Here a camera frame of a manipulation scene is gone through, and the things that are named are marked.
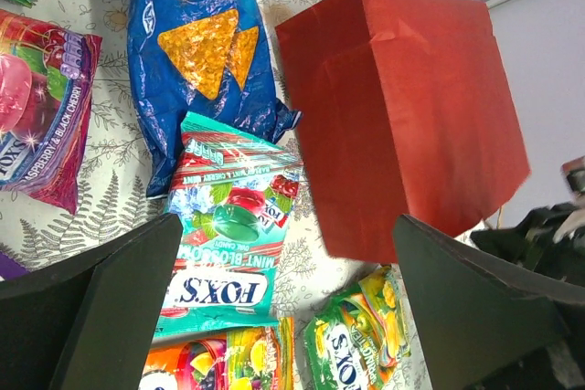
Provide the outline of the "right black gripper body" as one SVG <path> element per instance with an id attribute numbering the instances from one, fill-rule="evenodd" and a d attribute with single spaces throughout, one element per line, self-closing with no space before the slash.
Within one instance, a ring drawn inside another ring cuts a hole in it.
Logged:
<path id="1" fill-rule="evenodd" d="M 531 210 L 515 227 L 471 233 L 483 252 L 537 274 L 584 283 L 584 210 L 565 203 Z"/>

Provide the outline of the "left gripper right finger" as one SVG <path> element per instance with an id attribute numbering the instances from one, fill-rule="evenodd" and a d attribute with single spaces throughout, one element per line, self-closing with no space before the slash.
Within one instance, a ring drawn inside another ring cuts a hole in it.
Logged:
<path id="1" fill-rule="evenodd" d="M 581 389 L 584 289 L 400 216 L 393 240 L 435 389 Z"/>

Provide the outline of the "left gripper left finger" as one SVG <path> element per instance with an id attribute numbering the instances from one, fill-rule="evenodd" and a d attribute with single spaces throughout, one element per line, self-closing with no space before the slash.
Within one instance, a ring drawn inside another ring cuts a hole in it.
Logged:
<path id="1" fill-rule="evenodd" d="M 182 232 L 164 214 L 2 281 L 2 388 L 137 388 Z"/>

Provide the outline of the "purple candy bag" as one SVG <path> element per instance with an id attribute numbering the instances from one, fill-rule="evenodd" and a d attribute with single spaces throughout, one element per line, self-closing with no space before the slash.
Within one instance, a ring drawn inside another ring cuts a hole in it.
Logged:
<path id="1" fill-rule="evenodd" d="M 9 257 L 0 252 L 0 279 L 1 281 L 16 279 L 28 273 L 28 270 Z"/>
<path id="2" fill-rule="evenodd" d="M 75 214 L 101 42 L 2 11 L 2 190 Z"/>

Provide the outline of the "orange Fox's candy bag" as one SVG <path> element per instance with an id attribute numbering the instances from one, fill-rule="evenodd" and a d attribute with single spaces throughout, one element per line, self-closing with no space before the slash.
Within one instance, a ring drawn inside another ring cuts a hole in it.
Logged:
<path id="1" fill-rule="evenodd" d="M 144 389 L 292 389 L 294 321 L 217 332 L 152 349 L 138 385 Z"/>

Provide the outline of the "red paper bag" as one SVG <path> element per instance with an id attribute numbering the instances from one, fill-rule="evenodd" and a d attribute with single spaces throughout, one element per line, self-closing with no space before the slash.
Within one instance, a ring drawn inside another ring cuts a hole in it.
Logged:
<path id="1" fill-rule="evenodd" d="M 399 216 L 457 237 L 529 177 L 484 2 L 322 0 L 276 34 L 329 255 L 393 263 Z"/>

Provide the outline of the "teal mint candy bag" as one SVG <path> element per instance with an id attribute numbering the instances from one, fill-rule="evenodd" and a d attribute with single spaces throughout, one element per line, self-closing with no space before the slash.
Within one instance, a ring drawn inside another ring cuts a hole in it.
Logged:
<path id="1" fill-rule="evenodd" d="M 303 163 L 227 124 L 189 112 L 165 210 L 183 235 L 155 339 L 273 326 L 277 267 Z"/>

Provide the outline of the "blue tortilla chips bag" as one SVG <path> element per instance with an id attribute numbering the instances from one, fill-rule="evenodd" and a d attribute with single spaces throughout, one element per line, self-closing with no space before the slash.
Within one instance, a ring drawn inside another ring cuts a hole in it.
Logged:
<path id="1" fill-rule="evenodd" d="M 256 0 L 130 0 L 127 56 L 150 198 L 169 189 L 189 112 L 273 143 L 301 118 L 277 97 Z"/>

